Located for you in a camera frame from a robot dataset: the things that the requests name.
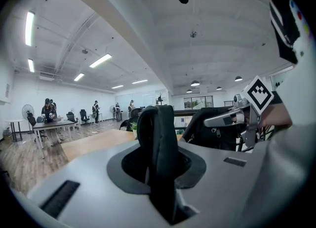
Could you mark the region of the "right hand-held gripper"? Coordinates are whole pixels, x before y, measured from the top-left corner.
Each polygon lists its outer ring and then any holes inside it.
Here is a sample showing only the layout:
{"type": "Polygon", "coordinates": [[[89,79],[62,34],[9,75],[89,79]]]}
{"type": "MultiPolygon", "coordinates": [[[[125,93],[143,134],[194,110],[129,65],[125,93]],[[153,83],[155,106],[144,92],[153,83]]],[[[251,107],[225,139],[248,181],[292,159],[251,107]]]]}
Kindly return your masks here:
{"type": "Polygon", "coordinates": [[[204,126],[216,128],[245,124],[246,129],[241,133],[241,138],[248,148],[253,147],[258,140],[257,129],[261,115],[273,98],[273,93],[263,80],[256,76],[240,94],[234,96],[232,110],[205,119],[204,126]]]}

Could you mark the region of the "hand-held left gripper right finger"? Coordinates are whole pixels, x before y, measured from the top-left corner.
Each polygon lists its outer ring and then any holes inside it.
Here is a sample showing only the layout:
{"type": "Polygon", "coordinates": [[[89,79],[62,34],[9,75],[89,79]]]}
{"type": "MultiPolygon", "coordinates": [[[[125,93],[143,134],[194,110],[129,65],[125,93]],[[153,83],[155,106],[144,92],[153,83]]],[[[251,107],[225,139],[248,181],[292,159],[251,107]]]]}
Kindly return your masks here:
{"type": "Polygon", "coordinates": [[[206,163],[199,155],[178,148],[177,172],[174,179],[176,189],[191,189],[201,180],[206,172],[206,163]]]}

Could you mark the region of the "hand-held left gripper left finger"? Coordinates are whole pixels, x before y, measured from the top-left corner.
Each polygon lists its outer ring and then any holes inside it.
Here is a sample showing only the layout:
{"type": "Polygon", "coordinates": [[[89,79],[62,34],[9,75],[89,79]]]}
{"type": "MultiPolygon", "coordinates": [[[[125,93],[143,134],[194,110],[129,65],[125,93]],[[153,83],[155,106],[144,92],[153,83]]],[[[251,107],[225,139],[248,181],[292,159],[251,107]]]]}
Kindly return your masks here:
{"type": "Polygon", "coordinates": [[[122,191],[130,194],[150,194],[148,165],[143,150],[133,145],[110,158],[107,164],[110,180],[122,191]]]}

